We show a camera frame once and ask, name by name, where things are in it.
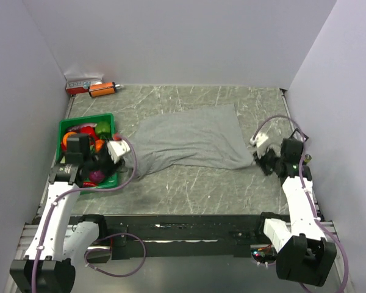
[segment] purple fruit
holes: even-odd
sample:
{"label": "purple fruit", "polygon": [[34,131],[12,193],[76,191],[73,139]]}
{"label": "purple fruit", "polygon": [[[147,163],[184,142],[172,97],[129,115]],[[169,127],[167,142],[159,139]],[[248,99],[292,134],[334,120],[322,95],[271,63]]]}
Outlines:
{"label": "purple fruit", "polygon": [[90,181],[94,182],[94,183],[100,183],[104,180],[105,176],[102,173],[102,171],[98,170],[98,171],[92,171],[90,173]]}

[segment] green fruit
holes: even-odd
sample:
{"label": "green fruit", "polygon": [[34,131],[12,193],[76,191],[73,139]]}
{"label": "green fruit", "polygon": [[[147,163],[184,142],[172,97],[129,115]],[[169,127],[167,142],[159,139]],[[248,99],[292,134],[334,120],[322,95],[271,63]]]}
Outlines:
{"label": "green fruit", "polygon": [[107,121],[100,121],[95,127],[95,133],[99,138],[111,137],[111,126]]}

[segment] orange toy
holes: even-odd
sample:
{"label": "orange toy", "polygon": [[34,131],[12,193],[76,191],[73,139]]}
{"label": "orange toy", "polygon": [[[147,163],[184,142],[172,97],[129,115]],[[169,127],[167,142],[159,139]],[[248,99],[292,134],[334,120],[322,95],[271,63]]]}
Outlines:
{"label": "orange toy", "polygon": [[104,140],[98,139],[95,143],[96,143],[95,150],[100,151],[101,148],[103,147]]}
{"label": "orange toy", "polygon": [[122,88],[120,84],[115,84],[115,82],[105,82],[104,84],[91,85],[88,89],[88,92],[92,98],[95,98],[97,96],[104,96],[111,93],[116,93],[120,88]]}
{"label": "orange toy", "polygon": [[74,131],[70,131],[63,136],[62,143],[63,143],[63,145],[65,145],[65,147],[66,147],[68,137],[72,136],[73,134],[76,134],[76,133]]}

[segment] white wall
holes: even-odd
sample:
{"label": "white wall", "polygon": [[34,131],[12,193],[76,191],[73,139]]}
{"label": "white wall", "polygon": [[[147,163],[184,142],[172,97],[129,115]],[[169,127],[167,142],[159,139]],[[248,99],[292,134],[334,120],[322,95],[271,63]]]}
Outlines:
{"label": "white wall", "polygon": [[0,292],[42,196],[68,104],[64,88],[25,6],[0,0]]}
{"label": "white wall", "polygon": [[67,79],[287,89],[336,0],[23,0]]}
{"label": "white wall", "polygon": [[366,292],[366,0],[338,0],[287,101],[311,137],[314,189]]}

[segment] gray cloth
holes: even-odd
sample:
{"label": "gray cloth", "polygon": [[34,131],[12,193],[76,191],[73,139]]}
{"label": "gray cloth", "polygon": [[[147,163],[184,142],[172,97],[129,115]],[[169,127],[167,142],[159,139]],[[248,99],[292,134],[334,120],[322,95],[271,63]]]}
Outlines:
{"label": "gray cloth", "polygon": [[[233,104],[147,118],[129,140],[137,155],[139,177],[171,165],[234,170],[254,160]],[[133,167],[130,154],[125,162]]]}

